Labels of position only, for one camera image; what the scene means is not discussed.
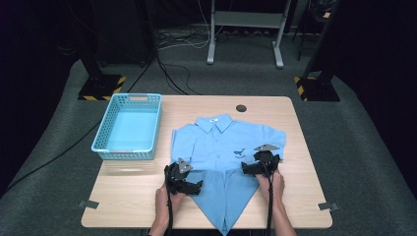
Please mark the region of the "black stand with striped base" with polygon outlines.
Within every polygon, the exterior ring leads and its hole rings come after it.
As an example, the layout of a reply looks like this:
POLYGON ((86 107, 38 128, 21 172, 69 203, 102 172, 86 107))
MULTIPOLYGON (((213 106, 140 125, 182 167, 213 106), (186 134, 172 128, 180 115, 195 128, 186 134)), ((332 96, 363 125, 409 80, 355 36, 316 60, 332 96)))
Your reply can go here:
POLYGON ((314 69, 319 64, 321 47, 325 42, 329 24, 331 23, 331 11, 337 8, 337 6, 338 0, 308 0, 300 23, 292 37, 292 39, 295 39, 296 35, 301 33, 298 49, 298 60, 300 60, 308 25, 322 27, 321 31, 314 29, 314 33, 319 33, 320 35, 303 75, 294 78, 298 93, 303 101, 340 101, 331 84, 332 75, 329 72, 321 71, 318 76, 310 77, 310 74, 314 72, 314 69))
POLYGON ((89 75, 79 92, 79 100, 109 100, 114 93, 121 90, 126 78, 102 73, 83 33, 83 28, 87 25, 77 16, 74 16, 74 23, 78 24, 80 57, 89 75))

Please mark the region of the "person's right hand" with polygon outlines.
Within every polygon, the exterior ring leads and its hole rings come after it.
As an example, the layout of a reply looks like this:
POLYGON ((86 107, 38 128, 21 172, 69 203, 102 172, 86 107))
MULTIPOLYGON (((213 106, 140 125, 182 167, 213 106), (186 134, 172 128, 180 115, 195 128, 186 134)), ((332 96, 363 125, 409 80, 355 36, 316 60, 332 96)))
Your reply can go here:
POLYGON ((284 178, 278 170, 275 170, 269 177, 257 174, 260 191, 266 201, 275 204, 282 203, 284 191, 284 178))

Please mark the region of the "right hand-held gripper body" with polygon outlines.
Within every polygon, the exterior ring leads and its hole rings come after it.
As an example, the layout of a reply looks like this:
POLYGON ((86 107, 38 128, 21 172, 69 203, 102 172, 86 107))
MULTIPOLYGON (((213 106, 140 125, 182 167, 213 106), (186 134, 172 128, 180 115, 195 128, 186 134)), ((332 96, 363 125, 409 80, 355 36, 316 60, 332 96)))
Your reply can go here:
POLYGON ((274 150, 278 150, 278 147, 265 144, 255 148, 256 153, 254 158, 256 163, 256 174, 263 174, 264 176, 270 176, 278 166, 280 156, 273 154, 274 150))

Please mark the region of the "light blue plastic basket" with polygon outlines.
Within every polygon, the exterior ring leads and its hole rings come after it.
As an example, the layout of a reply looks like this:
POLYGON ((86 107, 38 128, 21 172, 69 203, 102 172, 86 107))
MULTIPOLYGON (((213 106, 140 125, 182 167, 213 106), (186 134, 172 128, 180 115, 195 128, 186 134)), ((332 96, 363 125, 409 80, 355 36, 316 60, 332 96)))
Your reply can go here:
POLYGON ((91 150, 103 160, 154 159, 161 103, 159 93, 113 94, 91 150))

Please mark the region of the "person's left hand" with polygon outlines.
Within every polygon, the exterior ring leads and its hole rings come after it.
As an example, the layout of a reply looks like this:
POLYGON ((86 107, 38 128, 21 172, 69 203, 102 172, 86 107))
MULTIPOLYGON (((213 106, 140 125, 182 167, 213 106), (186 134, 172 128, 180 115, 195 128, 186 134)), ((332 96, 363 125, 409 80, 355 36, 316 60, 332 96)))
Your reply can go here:
POLYGON ((172 212, 176 213, 184 199, 184 194, 173 195, 168 193, 165 185, 155 191, 155 213, 157 216, 168 214, 168 200, 171 200, 172 212))

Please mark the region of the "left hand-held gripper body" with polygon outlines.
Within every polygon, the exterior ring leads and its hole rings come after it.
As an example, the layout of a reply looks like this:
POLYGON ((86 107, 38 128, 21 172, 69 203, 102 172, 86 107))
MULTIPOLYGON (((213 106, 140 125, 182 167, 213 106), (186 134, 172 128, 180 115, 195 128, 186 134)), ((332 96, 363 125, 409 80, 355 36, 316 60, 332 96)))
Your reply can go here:
POLYGON ((164 168, 165 186, 167 191, 173 195, 178 193, 191 195, 193 193, 193 184, 186 181, 187 176, 193 169, 190 163, 179 159, 164 168))

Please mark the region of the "light blue short-sleeved shirt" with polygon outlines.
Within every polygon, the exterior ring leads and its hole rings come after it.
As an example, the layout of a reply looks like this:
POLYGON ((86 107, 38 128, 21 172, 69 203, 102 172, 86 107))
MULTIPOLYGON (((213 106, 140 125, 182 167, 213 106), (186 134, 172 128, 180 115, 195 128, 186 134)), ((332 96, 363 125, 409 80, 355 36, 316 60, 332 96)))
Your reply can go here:
POLYGON ((255 162, 256 148, 272 145, 283 155, 286 134, 268 125, 234 120, 228 114, 199 117, 172 134, 171 160, 191 164, 188 179, 201 181, 193 201, 223 236, 227 235, 259 188, 255 176, 243 172, 243 162, 255 162))

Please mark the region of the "white metal stand frame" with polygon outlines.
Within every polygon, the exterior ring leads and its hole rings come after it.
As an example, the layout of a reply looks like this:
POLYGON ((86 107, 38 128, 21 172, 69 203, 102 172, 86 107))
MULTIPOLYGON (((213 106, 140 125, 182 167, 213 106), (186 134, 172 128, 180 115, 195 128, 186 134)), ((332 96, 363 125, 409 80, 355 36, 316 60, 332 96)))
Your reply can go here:
POLYGON ((278 33, 276 40, 272 43, 272 51, 277 69, 282 69, 283 59, 280 51, 280 42, 283 37, 284 28, 288 18, 289 8, 292 0, 283 0, 284 9, 281 13, 249 13, 249 12, 231 12, 217 11, 215 1, 211 0, 210 4, 210 23, 209 23, 209 45, 207 63, 214 63, 215 55, 215 28, 216 27, 239 27, 239 28, 257 28, 257 29, 276 29, 278 33))

